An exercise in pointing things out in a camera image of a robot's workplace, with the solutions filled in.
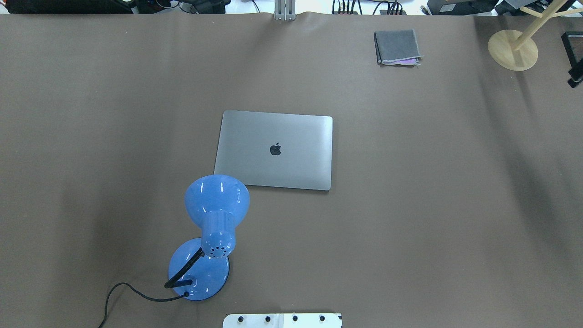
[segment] blue lamp head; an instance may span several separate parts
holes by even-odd
[[[239,180],[210,175],[194,181],[184,196],[192,221],[202,229],[201,247],[206,256],[226,257],[235,248],[235,227],[249,209],[249,191]]]

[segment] folded cloth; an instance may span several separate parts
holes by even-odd
[[[383,65],[419,65],[419,46],[414,30],[376,31],[377,61]]]

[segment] wooden stand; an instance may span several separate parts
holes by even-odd
[[[513,71],[524,71],[533,67],[539,58],[539,50],[531,39],[535,32],[553,17],[583,11],[581,8],[557,13],[565,2],[567,0],[554,0],[542,13],[521,7],[521,11],[536,16],[537,19],[523,33],[516,30],[502,30],[492,35],[488,41],[488,51],[492,58],[502,67]]]

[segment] apple logo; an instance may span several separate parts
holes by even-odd
[[[271,155],[281,155],[282,151],[279,150],[279,148],[281,148],[281,146],[279,145],[279,142],[271,147],[269,147],[269,152],[271,153]]]

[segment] laptop lid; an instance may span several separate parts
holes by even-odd
[[[253,186],[330,190],[332,117],[226,110],[215,174]]]

